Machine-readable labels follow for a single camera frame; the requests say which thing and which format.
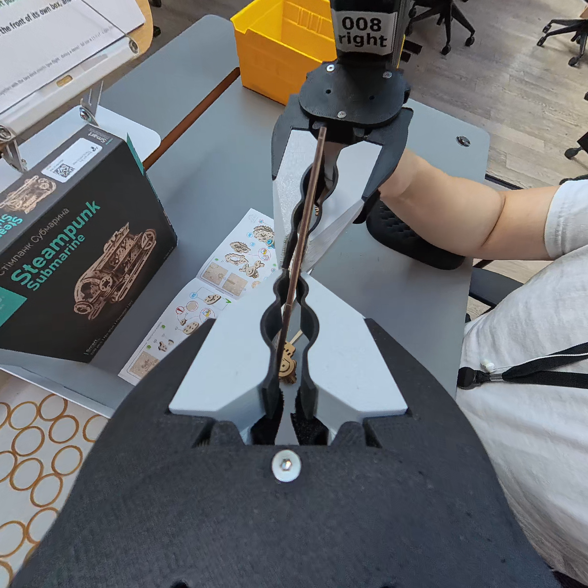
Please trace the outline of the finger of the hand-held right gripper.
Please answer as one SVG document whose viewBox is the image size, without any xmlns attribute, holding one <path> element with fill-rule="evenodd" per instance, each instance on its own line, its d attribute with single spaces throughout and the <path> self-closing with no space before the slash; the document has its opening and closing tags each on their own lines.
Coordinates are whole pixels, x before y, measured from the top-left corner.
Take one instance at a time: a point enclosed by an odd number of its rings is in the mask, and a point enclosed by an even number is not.
<svg viewBox="0 0 588 588">
<path fill-rule="evenodd" d="M 293 129 L 273 180 L 273 212 L 276 259 L 282 265 L 292 230 L 292 214 L 302 199 L 301 183 L 313 164 L 317 140 L 306 130 Z"/>
<path fill-rule="evenodd" d="M 359 216 L 364 206 L 364 189 L 381 149 L 376 143 L 361 142 L 346 146 L 340 152 L 334 189 L 322 203 L 318 227 L 307 240 L 304 272 L 319 262 L 339 235 Z"/>
</svg>

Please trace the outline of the white instruction booklet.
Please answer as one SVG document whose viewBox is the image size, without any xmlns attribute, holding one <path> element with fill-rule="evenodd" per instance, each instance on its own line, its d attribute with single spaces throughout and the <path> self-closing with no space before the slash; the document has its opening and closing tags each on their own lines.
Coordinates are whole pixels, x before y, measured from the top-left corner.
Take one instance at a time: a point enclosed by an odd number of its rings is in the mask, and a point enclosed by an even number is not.
<svg viewBox="0 0 588 588">
<path fill-rule="evenodd" d="M 119 377 L 139 383 L 203 322 L 217 319 L 277 269 L 273 219 L 250 209 L 172 299 Z"/>
</svg>

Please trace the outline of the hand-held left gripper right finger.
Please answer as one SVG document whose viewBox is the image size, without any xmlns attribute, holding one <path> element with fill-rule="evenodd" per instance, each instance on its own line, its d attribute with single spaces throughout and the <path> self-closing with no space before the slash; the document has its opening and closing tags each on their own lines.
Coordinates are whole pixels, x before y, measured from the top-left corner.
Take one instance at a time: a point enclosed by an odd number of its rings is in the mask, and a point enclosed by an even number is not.
<svg viewBox="0 0 588 588">
<path fill-rule="evenodd" d="M 294 425 L 301 445 L 330 445 L 341 426 L 401 416 L 408 405 L 365 318 L 312 276 L 297 286 L 300 363 Z"/>
</svg>

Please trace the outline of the white cardboard tray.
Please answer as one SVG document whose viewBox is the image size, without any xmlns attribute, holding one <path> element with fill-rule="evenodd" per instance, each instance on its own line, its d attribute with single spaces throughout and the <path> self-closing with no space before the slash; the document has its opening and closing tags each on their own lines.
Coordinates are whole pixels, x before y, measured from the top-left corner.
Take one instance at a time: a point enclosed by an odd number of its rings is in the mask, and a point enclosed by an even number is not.
<svg viewBox="0 0 588 588">
<path fill-rule="evenodd" d="M 1 393 L 34 389 L 63 397 L 108 419 L 130 385 L 91 364 L 1 350 Z"/>
</svg>

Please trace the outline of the person's right forearm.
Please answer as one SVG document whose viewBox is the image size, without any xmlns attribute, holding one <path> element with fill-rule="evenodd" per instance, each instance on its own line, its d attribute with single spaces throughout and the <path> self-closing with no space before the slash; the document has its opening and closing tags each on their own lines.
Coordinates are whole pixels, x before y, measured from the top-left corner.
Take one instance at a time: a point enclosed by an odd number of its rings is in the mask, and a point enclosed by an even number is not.
<svg viewBox="0 0 588 588">
<path fill-rule="evenodd" d="M 547 261 L 545 226 L 558 187 L 497 191 L 405 149 L 380 198 L 434 246 L 487 260 Z"/>
</svg>

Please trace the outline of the instruction poster on stand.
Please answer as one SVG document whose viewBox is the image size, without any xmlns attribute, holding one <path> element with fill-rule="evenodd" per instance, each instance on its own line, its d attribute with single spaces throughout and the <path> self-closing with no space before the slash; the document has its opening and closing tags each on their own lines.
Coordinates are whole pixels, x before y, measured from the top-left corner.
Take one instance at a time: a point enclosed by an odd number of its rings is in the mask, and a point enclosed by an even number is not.
<svg viewBox="0 0 588 588">
<path fill-rule="evenodd" d="M 1 157 L 18 172 L 27 170 L 27 164 L 19 153 L 20 136 L 71 99 L 50 88 L 50 83 L 5 112 L 1 112 Z M 96 113 L 102 90 L 103 84 L 100 84 L 81 94 L 80 110 L 83 121 L 97 125 Z"/>
</svg>

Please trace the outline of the small wooden model part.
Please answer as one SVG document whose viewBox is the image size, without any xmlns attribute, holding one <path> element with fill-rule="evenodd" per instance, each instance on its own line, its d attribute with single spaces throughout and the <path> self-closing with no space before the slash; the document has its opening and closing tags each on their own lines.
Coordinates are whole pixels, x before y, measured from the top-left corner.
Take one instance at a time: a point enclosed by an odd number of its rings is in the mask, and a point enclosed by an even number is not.
<svg viewBox="0 0 588 588">
<path fill-rule="evenodd" d="M 279 380 L 285 385 L 293 385 L 297 381 L 297 361 L 293 357 L 296 352 L 294 343 L 297 342 L 302 335 L 303 332 L 299 330 L 292 337 L 291 341 L 286 341 L 284 343 L 281 366 L 279 369 Z"/>
</svg>

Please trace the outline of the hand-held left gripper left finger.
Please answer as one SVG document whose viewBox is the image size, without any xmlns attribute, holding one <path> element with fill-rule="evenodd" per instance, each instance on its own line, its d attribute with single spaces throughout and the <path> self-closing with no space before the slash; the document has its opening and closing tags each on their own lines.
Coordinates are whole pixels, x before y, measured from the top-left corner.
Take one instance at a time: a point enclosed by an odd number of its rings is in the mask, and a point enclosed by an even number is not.
<svg viewBox="0 0 588 588">
<path fill-rule="evenodd" d="M 213 321 L 171 413 L 232 422 L 246 444 L 275 444 L 283 414 L 276 345 L 288 288 L 287 271 L 277 271 Z"/>
</svg>

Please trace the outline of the black teal model kit box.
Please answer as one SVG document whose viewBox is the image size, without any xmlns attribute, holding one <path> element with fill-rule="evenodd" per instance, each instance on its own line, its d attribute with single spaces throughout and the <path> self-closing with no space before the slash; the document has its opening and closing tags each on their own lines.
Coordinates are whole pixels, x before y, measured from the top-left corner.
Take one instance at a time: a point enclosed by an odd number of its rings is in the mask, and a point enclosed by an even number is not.
<svg viewBox="0 0 588 588">
<path fill-rule="evenodd" d="M 90 362 L 177 243 L 133 146 L 85 125 L 1 192 L 1 349 Z"/>
</svg>

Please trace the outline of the laser-cut plywood parts sheet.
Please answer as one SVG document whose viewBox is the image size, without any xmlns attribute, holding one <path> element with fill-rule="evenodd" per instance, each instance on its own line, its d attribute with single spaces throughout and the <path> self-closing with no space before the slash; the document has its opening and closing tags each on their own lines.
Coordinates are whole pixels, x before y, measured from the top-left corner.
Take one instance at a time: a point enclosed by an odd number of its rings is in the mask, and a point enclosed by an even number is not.
<svg viewBox="0 0 588 588">
<path fill-rule="evenodd" d="M 293 301 L 296 295 L 296 287 L 298 284 L 298 278 L 300 275 L 300 271 L 302 268 L 302 262 L 305 255 L 306 250 L 306 242 L 307 236 L 309 231 L 309 225 L 311 222 L 311 217 L 314 211 L 315 206 L 315 196 L 316 196 L 316 188 L 318 184 L 318 179 L 321 173 L 322 168 L 322 159 L 323 153 L 325 148 L 325 141 L 327 135 L 327 127 L 326 124 L 323 124 L 318 133 L 318 143 L 315 151 L 315 156 L 313 159 L 313 165 L 311 168 L 311 174 L 308 181 L 307 191 L 304 200 L 304 208 L 303 208 L 303 215 L 302 219 L 298 224 L 296 235 L 296 249 L 293 254 L 293 261 L 291 262 L 290 269 L 289 269 L 289 288 L 288 294 L 286 297 L 286 301 L 283 308 L 283 315 L 282 315 L 282 329 L 281 334 L 278 339 L 277 347 L 276 347 L 276 360 L 277 360 L 277 373 L 280 372 L 282 359 L 283 359 L 283 352 L 285 343 L 287 340 L 288 334 L 288 327 L 290 323 L 290 318 L 292 315 L 292 307 Z"/>
</svg>

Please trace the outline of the black office chair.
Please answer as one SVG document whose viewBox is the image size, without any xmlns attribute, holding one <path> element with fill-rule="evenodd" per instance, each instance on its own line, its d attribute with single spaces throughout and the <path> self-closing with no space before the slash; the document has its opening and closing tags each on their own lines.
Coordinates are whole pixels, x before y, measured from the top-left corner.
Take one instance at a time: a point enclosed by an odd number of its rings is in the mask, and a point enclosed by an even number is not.
<svg viewBox="0 0 588 588">
<path fill-rule="evenodd" d="M 579 52 L 576 56 L 570 58 L 568 65 L 576 67 L 584 57 L 587 49 L 587 7 L 576 19 L 552 19 L 542 29 L 542 32 L 543 36 L 536 43 L 538 47 L 542 47 L 550 36 L 573 33 L 571 42 L 579 45 Z"/>
<path fill-rule="evenodd" d="M 452 21 L 457 22 L 470 32 L 469 37 L 465 41 L 466 47 L 471 47 L 475 41 L 475 29 L 464 16 L 462 11 L 458 8 L 455 1 L 413 1 L 412 7 L 409 11 L 409 22 L 406 27 L 406 36 L 412 34 L 413 25 L 416 22 L 423 21 L 428 18 L 438 17 L 437 25 L 445 25 L 446 43 L 440 51 L 442 55 L 447 55 L 451 51 L 452 39 Z"/>
</svg>

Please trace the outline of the yellow plastic bin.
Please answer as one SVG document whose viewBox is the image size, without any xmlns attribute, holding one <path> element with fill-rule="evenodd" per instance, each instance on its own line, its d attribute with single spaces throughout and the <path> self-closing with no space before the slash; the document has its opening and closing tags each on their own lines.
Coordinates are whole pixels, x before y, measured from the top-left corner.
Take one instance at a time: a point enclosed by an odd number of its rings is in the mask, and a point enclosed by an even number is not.
<svg viewBox="0 0 588 588">
<path fill-rule="evenodd" d="M 244 87 L 283 105 L 308 72 L 336 59 L 329 1 L 253 1 L 231 18 Z"/>
</svg>

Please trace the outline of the group of tan rings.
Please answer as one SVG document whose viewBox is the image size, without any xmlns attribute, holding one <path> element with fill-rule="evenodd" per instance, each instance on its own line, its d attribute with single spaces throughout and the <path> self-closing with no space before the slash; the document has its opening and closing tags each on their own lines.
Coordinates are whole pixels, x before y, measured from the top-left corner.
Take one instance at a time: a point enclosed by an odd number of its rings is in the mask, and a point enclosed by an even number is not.
<svg viewBox="0 0 588 588">
<path fill-rule="evenodd" d="M 58 395 L 1 393 L 1 584 L 32 555 L 107 418 Z"/>
</svg>

